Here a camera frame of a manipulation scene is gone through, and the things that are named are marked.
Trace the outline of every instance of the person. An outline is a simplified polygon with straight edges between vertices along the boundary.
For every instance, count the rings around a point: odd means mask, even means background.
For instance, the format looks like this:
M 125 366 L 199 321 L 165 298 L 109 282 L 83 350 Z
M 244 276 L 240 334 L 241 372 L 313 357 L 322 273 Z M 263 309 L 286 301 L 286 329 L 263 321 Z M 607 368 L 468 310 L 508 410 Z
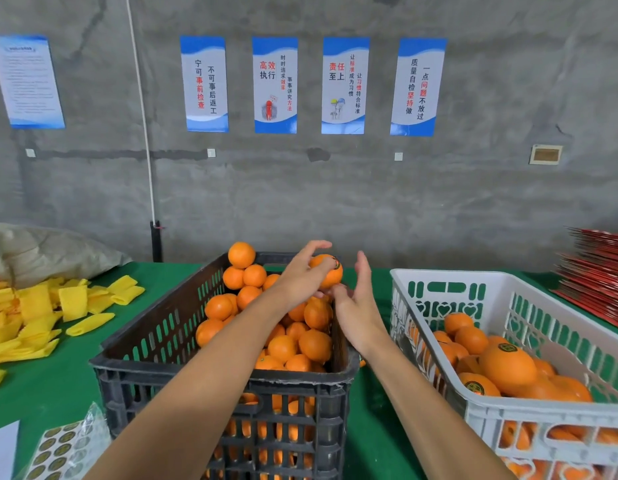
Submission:
M 269 333 L 289 310 L 320 293 L 322 280 L 336 262 L 327 258 L 313 269 L 308 263 L 316 250 L 330 247 L 328 241 L 309 242 L 277 282 L 151 400 L 85 480 L 199 480 Z M 374 300 L 371 268 L 362 251 L 356 273 L 353 293 L 344 285 L 329 290 L 338 322 L 385 388 L 427 478 L 512 478 L 504 462 L 393 343 Z

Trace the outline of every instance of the basket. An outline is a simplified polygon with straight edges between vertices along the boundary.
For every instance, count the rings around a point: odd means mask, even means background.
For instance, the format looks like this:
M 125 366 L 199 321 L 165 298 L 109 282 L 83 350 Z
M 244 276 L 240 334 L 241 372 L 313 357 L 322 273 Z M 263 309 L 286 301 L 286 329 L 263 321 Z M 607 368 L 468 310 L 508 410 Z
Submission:
M 294 255 L 261 252 L 256 263 L 288 264 Z M 106 339 L 102 352 L 91 359 L 113 437 L 195 355 L 195 330 L 205 320 L 206 302 L 229 292 L 222 282 L 229 266 L 224 254 L 189 276 Z M 257 404 L 236 406 L 203 477 L 342 478 L 349 390 L 360 356 L 337 319 L 331 335 L 334 351 L 326 374 L 253 371 L 245 392 L 257 395 Z M 292 415 L 288 405 L 295 397 L 298 414 Z M 315 413 L 304 415 L 310 403 Z
M 618 479 L 618 444 L 597 441 L 600 428 L 618 430 L 617 334 L 512 274 L 421 269 L 393 269 L 391 274 L 392 338 L 510 469 L 525 478 L 542 466 L 547 479 L 561 474 L 569 478 L 569 468 L 582 469 L 592 479 Z M 452 312 L 468 314 L 488 335 L 503 336 L 551 362 L 561 375 L 583 381 L 595 403 L 487 397 L 469 391 L 433 335 L 444 330 L 444 316 Z M 505 421 L 515 428 L 509 447 L 500 443 Z M 528 423 L 537 424 L 536 433 L 529 448 L 519 449 L 526 432 L 523 424 Z M 583 441 L 549 438 L 548 432 L 558 425 L 585 426 L 586 435 Z

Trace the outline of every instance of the blue and white poster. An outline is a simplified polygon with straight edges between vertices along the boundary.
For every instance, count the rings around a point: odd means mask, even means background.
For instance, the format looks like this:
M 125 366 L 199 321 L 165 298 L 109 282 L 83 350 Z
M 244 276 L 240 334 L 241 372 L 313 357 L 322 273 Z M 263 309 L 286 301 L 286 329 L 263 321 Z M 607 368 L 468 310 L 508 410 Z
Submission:
M 298 132 L 298 39 L 253 38 L 256 133 Z
M 446 47 L 443 38 L 400 40 L 391 135 L 433 136 Z
M 186 129 L 229 132 L 224 38 L 180 36 Z
M 0 37 L 0 87 L 13 128 L 65 127 L 45 36 Z
M 369 38 L 325 37 L 322 134 L 364 134 Z

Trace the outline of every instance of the red cardboard stack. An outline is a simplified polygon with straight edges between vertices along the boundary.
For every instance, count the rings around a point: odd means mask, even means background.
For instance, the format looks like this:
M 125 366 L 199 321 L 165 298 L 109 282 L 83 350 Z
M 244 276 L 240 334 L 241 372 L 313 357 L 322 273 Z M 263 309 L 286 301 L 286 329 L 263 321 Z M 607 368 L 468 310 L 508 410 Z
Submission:
M 618 327 L 618 234 L 569 229 L 578 254 L 560 254 L 556 295 Z

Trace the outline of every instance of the gray concrete wall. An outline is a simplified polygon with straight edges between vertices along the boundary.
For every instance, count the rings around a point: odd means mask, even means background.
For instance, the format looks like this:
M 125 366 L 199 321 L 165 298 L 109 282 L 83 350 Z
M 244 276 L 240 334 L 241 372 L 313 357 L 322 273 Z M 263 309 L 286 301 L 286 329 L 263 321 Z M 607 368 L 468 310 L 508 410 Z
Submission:
M 324 237 L 345 264 L 361 248 L 376 266 L 542 270 L 571 247 L 565 226 L 618 231 L 618 0 L 131 5 L 166 260 L 201 261 L 239 239 L 294 250 Z M 0 0 L 0 34 L 48 36 L 67 124 L 11 130 L 0 93 L 0 220 L 150 259 L 126 17 L 124 0 Z M 225 37 L 229 134 L 186 131 L 181 34 Z M 253 131 L 253 35 L 299 39 L 295 136 Z M 355 35 L 371 37 L 366 134 L 321 135 L 322 38 Z M 404 36 L 449 39 L 432 138 L 389 136 Z M 533 143 L 565 145 L 561 165 L 529 166 Z

